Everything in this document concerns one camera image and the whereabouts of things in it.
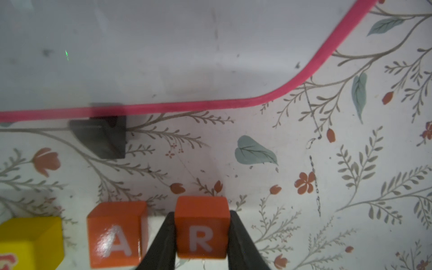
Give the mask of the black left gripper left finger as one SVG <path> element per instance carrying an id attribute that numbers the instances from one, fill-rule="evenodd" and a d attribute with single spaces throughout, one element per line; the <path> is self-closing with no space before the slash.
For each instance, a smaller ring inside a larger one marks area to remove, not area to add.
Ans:
<path id="1" fill-rule="evenodd" d="M 176 253 L 174 212 L 170 212 L 136 270 L 174 270 Z"/>

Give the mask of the orange A block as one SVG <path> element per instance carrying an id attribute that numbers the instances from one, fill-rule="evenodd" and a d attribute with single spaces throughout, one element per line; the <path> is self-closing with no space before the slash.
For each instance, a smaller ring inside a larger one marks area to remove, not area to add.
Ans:
<path id="1" fill-rule="evenodd" d="M 93 269 L 137 266 L 149 241 L 145 201 L 102 202 L 87 216 Z"/>

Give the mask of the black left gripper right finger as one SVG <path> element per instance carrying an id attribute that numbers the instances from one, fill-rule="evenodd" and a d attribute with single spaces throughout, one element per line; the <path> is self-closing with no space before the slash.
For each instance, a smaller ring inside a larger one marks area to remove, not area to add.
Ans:
<path id="1" fill-rule="evenodd" d="M 239 215 L 230 210 L 228 231 L 228 269 L 229 270 L 270 270 L 266 261 L 257 250 Z"/>

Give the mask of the orange R block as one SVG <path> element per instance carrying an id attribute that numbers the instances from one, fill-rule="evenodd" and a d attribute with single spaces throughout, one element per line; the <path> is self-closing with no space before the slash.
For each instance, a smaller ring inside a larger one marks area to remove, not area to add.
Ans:
<path id="1" fill-rule="evenodd" d="M 224 259 L 231 216 L 224 197 L 181 196 L 174 211 L 181 259 Z"/>

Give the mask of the yellow E block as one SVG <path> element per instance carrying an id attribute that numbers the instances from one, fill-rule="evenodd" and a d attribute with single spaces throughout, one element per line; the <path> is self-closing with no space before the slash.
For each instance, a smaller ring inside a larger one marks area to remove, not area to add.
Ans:
<path id="1" fill-rule="evenodd" d="M 61 218 L 12 218 L 1 224 L 2 270 L 55 270 L 64 256 Z"/>

